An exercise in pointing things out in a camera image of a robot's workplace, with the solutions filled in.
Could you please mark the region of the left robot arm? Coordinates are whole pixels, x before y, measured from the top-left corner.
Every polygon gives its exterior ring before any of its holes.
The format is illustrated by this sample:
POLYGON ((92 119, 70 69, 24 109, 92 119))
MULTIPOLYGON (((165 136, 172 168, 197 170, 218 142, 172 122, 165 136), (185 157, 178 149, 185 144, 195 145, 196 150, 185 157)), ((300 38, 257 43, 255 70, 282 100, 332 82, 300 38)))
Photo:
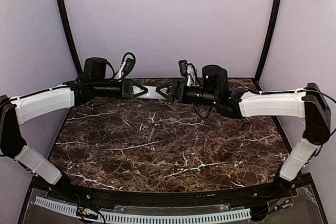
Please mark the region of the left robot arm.
POLYGON ((1 96, 1 156, 8 157, 52 186, 65 186, 69 177, 46 158, 48 140, 42 147, 25 139, 28 127, 35 124, 44 136, 56 133, 60 118, 69 109, 83 105, 96 97, 132 99, 150 94, 150 88, 127 79, 135 65, 132 53, 124 55, 118 71, 107 78, 111 63, 104 58, 88 58, 76 80, 56 87, 17 97, 1 96))

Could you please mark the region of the white remote control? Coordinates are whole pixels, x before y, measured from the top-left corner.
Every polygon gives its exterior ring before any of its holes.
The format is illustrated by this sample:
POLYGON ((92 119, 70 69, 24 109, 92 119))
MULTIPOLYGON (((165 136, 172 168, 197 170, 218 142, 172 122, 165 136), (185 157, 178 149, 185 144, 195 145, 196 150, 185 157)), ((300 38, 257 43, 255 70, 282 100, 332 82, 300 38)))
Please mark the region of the white remote control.
POLYGON ((152 100, 165 100, 161 95, 156 93, 155 86, 145 86, 148 88, 148 93, 146 95, 142 95, 140 97, 137 97, 139 99, 152 99, 152 100))

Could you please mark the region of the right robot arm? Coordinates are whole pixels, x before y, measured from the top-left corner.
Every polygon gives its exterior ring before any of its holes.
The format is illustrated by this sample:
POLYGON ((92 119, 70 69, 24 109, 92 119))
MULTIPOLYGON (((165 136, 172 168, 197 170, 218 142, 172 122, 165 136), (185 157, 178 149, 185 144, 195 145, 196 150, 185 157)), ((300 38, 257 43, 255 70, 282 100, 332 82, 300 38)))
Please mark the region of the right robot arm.
POLYGON ((288 91, 230 91, 227 70, 218 65, 202 69, 200 87, 173 81, 156 88, 170 102, 206 105, 230 119, 253 116, 290 116, 304 118, 306 129, 279 169, 280 180, 294 180, 304 165, 331 136, 331 110, 315 83, 288 91))

